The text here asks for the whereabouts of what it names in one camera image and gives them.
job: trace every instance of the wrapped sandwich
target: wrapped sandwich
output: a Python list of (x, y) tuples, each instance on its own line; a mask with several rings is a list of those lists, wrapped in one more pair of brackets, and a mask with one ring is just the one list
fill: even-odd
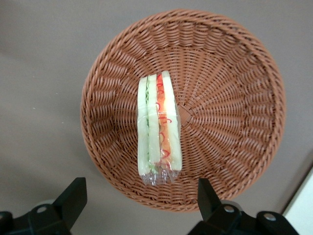
[(138, 86), (138, 172), (145, 184), (164, 184), (182, 168), (180, 122), (170, 74), (143, 77)]

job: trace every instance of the woven pattern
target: woven pattern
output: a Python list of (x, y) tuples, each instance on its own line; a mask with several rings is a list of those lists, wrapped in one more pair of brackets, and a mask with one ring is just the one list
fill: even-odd
[[(137, 171), (136, 99), (141, 77), (170, 72), (181, 117), (183, 169), (176, 182), (145, 186)], [(83, 87), (81, 126), (89, 154), (126, 196), (162, 210), (198, 210), (198, 179), (221, 199), (253, 184), (283, 134), (285, 95), (264, 46), (231, 19), (173, 10), (117, 35)]]

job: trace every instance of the basket rim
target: basket rim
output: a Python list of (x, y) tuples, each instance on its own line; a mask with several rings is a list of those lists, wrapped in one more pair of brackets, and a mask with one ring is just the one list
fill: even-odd
[[(105, 178), (118, 190), (122, 191), (126, 196), (128, 196), (131, 199), (134, 199), (136, 201), (144, 201), (146, 199), (143, 196), (137, 196), (137, 198), (134, 198), (130, 194), (127, 194), (126, 191), (123, 190), (123, 187), (125, 187), (122, 183), (118, 182), (115, 183), (112, 181), (110, 175), (108, 175), (104, 169), (102, 169), (97, 164), (97, 146), (93, 143), (93, 138), (90, 134), (91, 132), (91, 120), (88, 117), (88, 113), (90, 110), (88, 110), (86, 106), (86, 102), (89, 102), (91, 97), (91, 89), (90, 85), (92, 84), (92, 81), (94, 81), (97, 77), (97, 74), (101, 69), (104, 68), (105, 63), (110, 59), (110, 56), (112, 53), (120, 47), (124, 42), (129, 40), (131, 38), (131, 33), (138, 33), (141, 30), (144, 30), (146, 28), (146, 23), (153, 23), (153, 25), (157, 24), (164, 24), (166, 22), (173, 21), (172, 18), (175, 17), (178, 20), (184, 20), (187, 19), (190, 22), (199, 23), (199, 24), (205, 24), (209, 25), (210, 27), (217, 27), (225, 32), (227, 32), (230, 35), (235, 36), (236, 39), (243, 42), (249, 42), (244, 44), (252, 54), (257, 55), (258, 59), (262, 62), (262, 65), (266, 67), (266, 71), (270, 71), (271, 74), (269, 74), (270, 82), (272, 85), (272, 90), (274, 94), (274, 104), (275, 104), (275, 127), (272, 131), (271, 140), (268, 142), (268, 146), (266, 148), (266, 151), (264, 153), (264, 156), (267, 156), (266, 159), (261, 159), (258, 162), (258, 165), (255, 167), (257, 169), (254, 174), (250, 174), (249, 177), (246, 177), (242, 183), (241, 188), (236, 188), (235, 191), (232, 193), (225, 195), (228, 198), (233, 198), (234, 196), (238, 195), (242, 191), (249, 188), (255, 181), (257, 181), (265, 172), (269, 164), (272, 162), (274, 155), (276, 154), (278, 150), (278, 146), (282, 140), (284, 127), (285, 127), (285, 120), (286, 120), (286, 97), (285, 97), (285, 89), (282, 77), (280, 75), (279, 69), (272, 58), (269, 51), (264, 47), (264, 45), (253, 35), (251, 34), (246, 28), (244, 28), (239, 23), (233, 21), (231, 18), (228, 18), (223, 15), (206, 12), (202, 10), (189, 10), (189, 9), (174, 9), (169, 10), (165, 12), (160, 12), (154, 15), (150, 15), (148, 17), (145, 17), (127, 28), (125, 28), (123, 31), (121, 31), (118, 35), (116, 35), (106, 46), (105, 48), (100, 52), (100, 54), (97, 56), (96, 60), (92, 64), (92, 67), (88, 73), (88, 76), (85, 80), (83, 90), (82, 90), (82, 99), (81, 99), (81, 106), (80, 106), (80, 118), (81, 118), (81, 129), (83, 133), (83, 138), (86, 146), (90, 146), (91, 148), (87, 147), (87, 150), (89, 152), (89, 155), (91, 156), (91, 159), (99, 169), (99, 171), (105, 176)], [(158, 208), (168, 211), (195, 211), (198, 209), (197, 205), (188, 205), (188, 209), (184, 210), (173, 210), (173, 204), (164, 204), (164, 207), (161, 208), (160, 206), (155, 206), (154, 204), (149, 203), (142, 203), (144, 205), (147, 205), (152, 208)]]

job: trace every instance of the screw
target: screw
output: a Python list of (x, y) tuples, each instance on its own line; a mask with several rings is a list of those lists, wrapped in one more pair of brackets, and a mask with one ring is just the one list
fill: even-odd
[(276, 221), (276, 217), (270, 213), (265, 213), (264, 217), (269, 221)]
[(232, 208), (231, 206), (224, 206), (224, 210), (228, 213), (235, 212), (234, 208)]
[(44, 212), (45, 210), (47, 210), (47, 207), (45, 207), (45, 206), (39, 207), (39, 208), (37, 209), (37, 213), (42, 213), (42, 212)]

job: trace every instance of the white surface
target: white surface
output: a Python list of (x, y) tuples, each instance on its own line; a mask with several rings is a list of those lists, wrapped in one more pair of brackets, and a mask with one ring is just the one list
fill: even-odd
[(115, 190), (91, 162), (80, 129), (81, 90), (100, 51), (133, 22), (174, 8), (234, 19), (276, 60), (287, 94), (284, 139), (235, 201), (253, 216), (283, 209), (313, 159), (312, 0), (1, 0), (0, 210), (22, 215), (85, 176), (89, 199), (75, 235), (182, 235), (201, 219)]
[(284, 216), (301, 235), (313, 233), (313, 169)]

